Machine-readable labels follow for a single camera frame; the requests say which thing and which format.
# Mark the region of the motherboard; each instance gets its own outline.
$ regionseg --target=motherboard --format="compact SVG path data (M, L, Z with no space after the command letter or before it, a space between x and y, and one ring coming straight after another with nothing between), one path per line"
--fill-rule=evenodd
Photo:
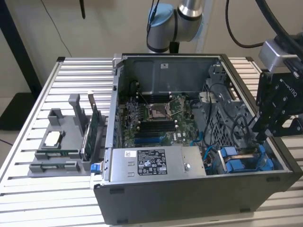
M185 93L136 94L119 106L123 147L190 146L199 137Z

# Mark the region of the power supply label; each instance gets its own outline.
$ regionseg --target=power supply label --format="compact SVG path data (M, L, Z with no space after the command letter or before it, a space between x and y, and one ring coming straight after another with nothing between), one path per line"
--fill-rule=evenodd
M138 174L140 176L167 174L165 150L139 150Z

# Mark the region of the slotted metal surface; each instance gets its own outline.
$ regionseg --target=slotted metal surface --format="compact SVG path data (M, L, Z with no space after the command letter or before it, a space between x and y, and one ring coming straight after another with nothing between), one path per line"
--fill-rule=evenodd
M236 70L255 96L259 69L245 58L230 58ZM63 108L64 115L73 115L68 106L70 93L80 93L80 105L91 114L86 94L96 93L98 108L108 115L112 82L111 59L66 59L57 63L20 132L8 158L0 170L0 227L10 226L107 226L88 176L28 178L28 165L34 159L48 125L50 108ZM301 136L283 139L299 165L303 166ZM223 226L275 227L303 226L303 179L288 191L272 195L254 213L145 223L142 226Z

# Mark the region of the barcode label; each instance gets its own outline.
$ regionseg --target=barcode label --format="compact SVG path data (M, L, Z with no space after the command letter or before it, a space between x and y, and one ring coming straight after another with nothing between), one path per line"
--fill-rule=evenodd
M124 157L137 157L136 150L126 150Z

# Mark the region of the white wall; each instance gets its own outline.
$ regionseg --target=white wall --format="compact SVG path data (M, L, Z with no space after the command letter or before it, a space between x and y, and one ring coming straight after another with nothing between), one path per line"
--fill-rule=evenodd
M112 57L121 52L147 52L146 25L151 0L44 0L73 57ZM177 6L179 0L163 2ZM42 82L58 56L68 56L40 0L6 0L18 31ZM183 43L180 52L195 52Z
M18 92L29 92L29 87L0 31L0 98L13 97Z
M266 2L289 34L302 31L303 0L267 0ZM230 38L225 24L225 3L225 0L213 0L203 52L226 53L232 57L251 56L261 65L258 59L260 48L243 49ZM230 0L229 21L234 36L243 44L263 42L276 35L254 0Z

